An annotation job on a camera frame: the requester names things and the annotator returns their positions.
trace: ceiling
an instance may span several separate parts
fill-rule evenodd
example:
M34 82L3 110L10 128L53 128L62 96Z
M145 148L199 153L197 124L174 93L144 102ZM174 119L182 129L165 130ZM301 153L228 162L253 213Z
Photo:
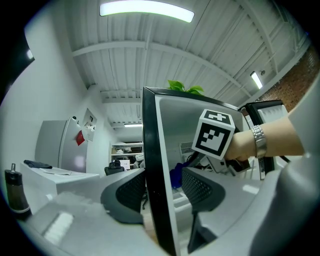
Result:
M99 87L110 123L141 121L144 86L178 80L240 106L273 83L307 35L272 1L161 0L195 13L191 23L128 13L99 15L105 0L65 1L69 43L87 88Z

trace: bottle cap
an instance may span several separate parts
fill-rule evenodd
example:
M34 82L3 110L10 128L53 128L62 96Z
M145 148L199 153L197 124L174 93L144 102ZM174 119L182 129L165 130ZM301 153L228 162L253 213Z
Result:
M5 182L13 186L22 185L22 174L17 171L5 170Z

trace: watch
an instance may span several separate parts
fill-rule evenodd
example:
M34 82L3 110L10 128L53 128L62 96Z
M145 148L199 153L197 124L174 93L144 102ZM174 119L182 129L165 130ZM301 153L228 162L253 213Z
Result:
M263 158L267 153L267 140L264 131L260 125L255 125L251 128L254 136L256 154L255 157L260 159Z

